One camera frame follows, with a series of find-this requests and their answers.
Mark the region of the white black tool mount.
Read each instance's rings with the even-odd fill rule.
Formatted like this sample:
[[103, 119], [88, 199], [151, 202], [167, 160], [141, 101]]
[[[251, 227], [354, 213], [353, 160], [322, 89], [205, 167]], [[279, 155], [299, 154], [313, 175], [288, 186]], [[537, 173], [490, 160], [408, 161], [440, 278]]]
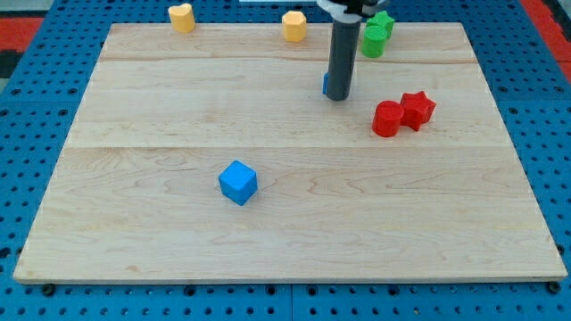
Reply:
[[317, 0], [316, 3], [334, 19], [362, 19], [382, 12], [389, 0]]

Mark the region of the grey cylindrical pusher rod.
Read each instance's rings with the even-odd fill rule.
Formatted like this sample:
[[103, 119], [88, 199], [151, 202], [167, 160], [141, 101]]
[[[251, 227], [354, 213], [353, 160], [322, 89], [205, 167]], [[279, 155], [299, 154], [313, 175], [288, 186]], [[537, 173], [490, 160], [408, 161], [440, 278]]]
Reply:
[[360, 34], [361, 17], [343, 13], [334, 17], [327, 70], [327, 97], [348, 98]]

